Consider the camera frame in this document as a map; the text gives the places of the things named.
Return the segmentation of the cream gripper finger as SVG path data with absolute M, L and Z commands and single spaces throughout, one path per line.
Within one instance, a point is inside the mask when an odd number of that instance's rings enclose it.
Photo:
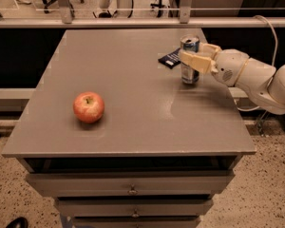
M 217 64 L 210 52 L 193 52 L 182 50 L 180 61 L 194 70 L 207 74 L 217 71 Z
M 215 56 L 221 51 L 221 47 L 208 43 L 201 43 L 199 45 L 199 55 L 214 59 Z

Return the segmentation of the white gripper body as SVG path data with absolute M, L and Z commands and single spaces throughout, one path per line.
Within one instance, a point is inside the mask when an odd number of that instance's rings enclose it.
M 249 55 L 236 49 L 225 49 L 215 56 L 215 68 L 212 76 L 226 86 L 234 86 L 240 70 L 243 68 Z

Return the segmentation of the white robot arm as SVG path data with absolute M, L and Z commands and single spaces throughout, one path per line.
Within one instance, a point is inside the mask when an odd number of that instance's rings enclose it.
M 197 52 L 182 50 L 180 61 L 226 86 L 241 89 L 255 105 L 276 115 L 285 114 L 285 65 L 276 69 L 239 50 L 204 43 Z

